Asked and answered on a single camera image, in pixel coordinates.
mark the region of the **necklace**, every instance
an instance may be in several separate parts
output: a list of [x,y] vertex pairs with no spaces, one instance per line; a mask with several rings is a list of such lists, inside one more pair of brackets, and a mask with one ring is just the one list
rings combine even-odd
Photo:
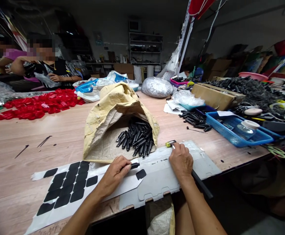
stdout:
[[55,68],[55,62],[53,63],[53,66],[49,65],[51,68],[53,68],[54,70],[56,70]]

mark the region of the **shelf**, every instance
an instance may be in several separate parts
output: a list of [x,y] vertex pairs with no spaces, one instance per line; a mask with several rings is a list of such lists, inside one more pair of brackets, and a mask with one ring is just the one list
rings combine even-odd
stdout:
[[162,44],[162,42],[153,42],[153,41],[138,41],[138,40],[131,40],[130,42],[136,42],[136,43],[154,43],[154,44]]
[[144,54],[144,53],[149,53],[149,54],[154,53],[154,54],[160,54],[161,52],[137,52],[137,51],[131,51],[131,53],[142,53],[142,54]]
[[137,63],[132,63],[132,64],[137,64],[137,65],[160,65],[160,63],[143,63],[143,62],[137,62]]
[[145,36],[155,36],[155,37],[163,37],[162,35],[156,35],[156,34],[144,34],[144,33],[135,33],[135,32],[129,32],[129,34],[145,35]]

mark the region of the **work table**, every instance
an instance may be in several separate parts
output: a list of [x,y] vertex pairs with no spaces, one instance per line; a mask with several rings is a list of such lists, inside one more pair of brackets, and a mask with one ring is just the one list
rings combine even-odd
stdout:
[[[158,148],[172,139],[177,142],[192,140],[221,171],[248,163],[268,153],[261,146],[236,148],[215,130],[207,134],[187,130],[189,124],[184,123],[183,119],[163,112],[165,99],[155,99],[140,91],[137,94],[159,123]],[[0,121],[0,234],[24,234],[37,213],[51,178],[31,181],[30,177],[34,172],[82,159],[85,120],[96,103],[77,105],[33,121],[15,118]],[[37,148],[49,135],[52,137]],[[29,147],[15,159],[26,145]],[[97,211],[93,222],[118,213],[119,196],[102,203]],[[33,234],[56,234],[68,219]]]

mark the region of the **green scissors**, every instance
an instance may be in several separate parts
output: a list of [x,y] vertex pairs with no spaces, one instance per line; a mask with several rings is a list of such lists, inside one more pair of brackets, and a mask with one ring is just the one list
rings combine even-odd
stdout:
[[285,152],[277,147],[268,146],[268,145],[262,145],[264,148],[266,148],[273,156],[279,157],[279,158],[285,158]]

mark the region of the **black rubber pad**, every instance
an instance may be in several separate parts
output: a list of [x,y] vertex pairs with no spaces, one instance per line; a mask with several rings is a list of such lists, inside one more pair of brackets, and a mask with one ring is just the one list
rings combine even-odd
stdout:
[[54,168],[52,170],[48,170],[45,174],[44,174],[44,178],[47,178],[47,177],[50,177],[50,176],[53,176],[55,175],[55,173],[58,171],[57,168]]
[[70,194],[59,197],[55,203],[54,209],[67,205],[70,201],[70,198],[71,198]]
[[70,165],[70,167],[68,168],[69,170],[75,169],[79,167],[80,162],[76,162]]
[[73,192],[76,192],[78,190],[81,190],[85,187],[86,185],[86,180],[82,180],[82,181],[78,181],[75,185],[74,185],[74,189]]
[[84,196],[84,192],[85,192],[84,189],[81,189],[81,190],[78,190],[78,191],[74,192],[74,193],[72,194],[70,203],[82,199],[83,196]]
[[44,214],[46,212],[49,212],[50,210],[53,209],[55,202],[53,202],[52,204],[49,203],[44,203],[40,206],[38,212],[37,212],[37,216]]
[[56,199],[60,194],[61,189],[56,189],[47,193],[43,202],[47,202],[53,199]]
[[88,172],[84,172],[77,175],[76,182],[87,179]]
[[67,194],[70,194],[73,191],[73,187],[74,187],[74,185],[70,184],[70,185],[68,185],[66,187],[61,188],[61,192],[59,194],[59,197],[62,197],[62,196],[67,195]]
[[58,181],[53,182],[50,185],[50,188],[48,189],[48,191],[53,191],[53,190],[56,190],[56,189],[60,188],[62,186],[62,184],[63,184],[63,181],[64,180],[58,180]]
[[87,172],[88,170],[89,170],[89,165],[85,165],[85,166],[80,167],[80,168],[78,169],[78,174]]
[[86,187],[92,186],[98,182],[98,176],[91,177],[87,180]]
[[138,180],[144,178],[146,175],[147,175],[147,174],[146,174],[146,172],[145,172],[144,169],[142,169],[142,170],[140,170],[140,171],[138,171],[138,172],[136,173],[136,177],[137,177]]
[[85,165],[89,165],[90,162],[86,162],[86,161],[81,161],[80,162],[80,167],[83,167]]
[[66,178],[70,178],[70,177],[76,176],[76,175],[77,175],[77,172],[78,172],[78,168],[69,170],[69,171],[67,172],[67,174],[66,174]]
[[65,178],[65,176],[66,176],[66,171],[62,172],[62,173],[59,173],[59,174],[55,175],[55,177],[53,179],[53,182],[58,181],[58,180],[61,181],[62,179]]
[[73,184],[75,182],[75,179],[76,179],[76,176],[72,176],[70,178],[66,178],[64,180],[63,187],[66,187],[66,186],[68,186],[70,184]]

